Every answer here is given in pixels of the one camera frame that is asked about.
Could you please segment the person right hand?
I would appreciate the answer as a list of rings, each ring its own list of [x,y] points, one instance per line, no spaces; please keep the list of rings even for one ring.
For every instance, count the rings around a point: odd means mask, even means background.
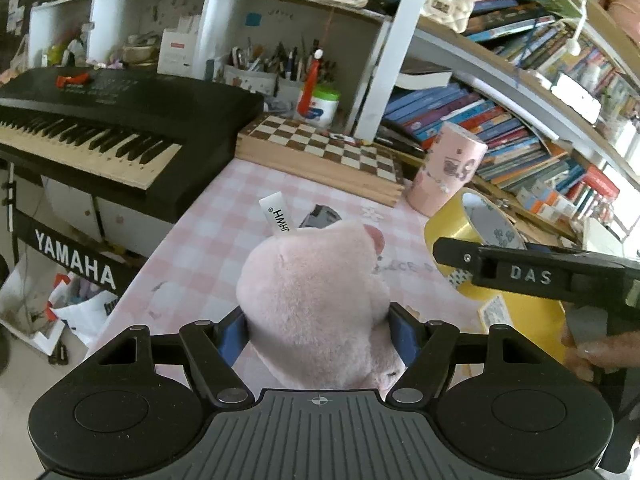
[[[565,323],[561,344],[564,364],[583,382],[594,381],[594,370],[613,373],[639,367],[639,331],[608,334],[608,312],[563,302]]]

